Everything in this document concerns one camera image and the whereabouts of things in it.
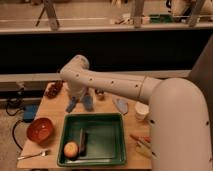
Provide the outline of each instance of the fork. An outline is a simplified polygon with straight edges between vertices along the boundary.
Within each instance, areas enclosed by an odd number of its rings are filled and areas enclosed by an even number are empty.
[[[35,157],[35,156],[42,156],[43,157],[43,156],[48,155],[49,152],[50,152],[50,150],[46,149],[46,150],[41,151],[41,152],[36,153],[36,154],[30,154],[30,155],[20,156],[17,159],[18,160],[22,160],[22,159],[26,159],[26,158],[30,158],[30,157]]]

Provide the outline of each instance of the orange object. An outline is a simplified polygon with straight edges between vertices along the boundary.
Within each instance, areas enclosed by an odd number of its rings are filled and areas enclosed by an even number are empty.
[[[138,135],[135,135],[135,134],[130,134],[129,135],[132,139],[134,139],[135,141],[139,141],[140,138],[143,138],[145,141],[147,141],[148,143],[151,142],[151,138],[148,137],[148,136],[145,136],[145,137],[141,137],[141,136],[138,136]]]
[[[64,155],[68,158],[74,158],[78,155],[78,144],[75,141],[70,141],[64,146]]]
[[[36,143],[46,140],[53,132],[52,121],[48,118],[38,118],[27,128],[27,138]]]

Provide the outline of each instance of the utensil handle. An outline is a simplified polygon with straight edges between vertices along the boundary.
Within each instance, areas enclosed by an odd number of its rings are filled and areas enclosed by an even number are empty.
[[[39,155],[40,155],[40,154],[20,156],[20,157],[18,157],[17,159],[18,159],[18,160],[22,160],[22,159],[27,159],[27,158],[30,158],[30,157],[39,156]]]

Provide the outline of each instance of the apple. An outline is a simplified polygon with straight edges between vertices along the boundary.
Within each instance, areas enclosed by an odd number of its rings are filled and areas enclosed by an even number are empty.
[[[69,141],[64,146],[64,155],[68,158],[74,158],[78,155],[78,144],[74,141]]]

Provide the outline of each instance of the blue object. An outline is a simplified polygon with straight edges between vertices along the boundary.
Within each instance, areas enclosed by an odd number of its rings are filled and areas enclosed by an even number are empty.
[[[87,111],[91,111],[93,110],[93,98],[92,96],[90,96],[89,94],[86,94],[83,99],[82,99],[82,103],[84,105],[84,108]]]
[[[38,105],[25,106],[23,121],[26,123],[32,122],[35,118],[37,110],[38,110]]]
[[[70,100],[67,108],[66,108],[66,112],[70,113],[72,112],[72,110],[75,108],[76,106],[76,103],[77,103],[77,99],[76,97],[72,97],[72,99]]]

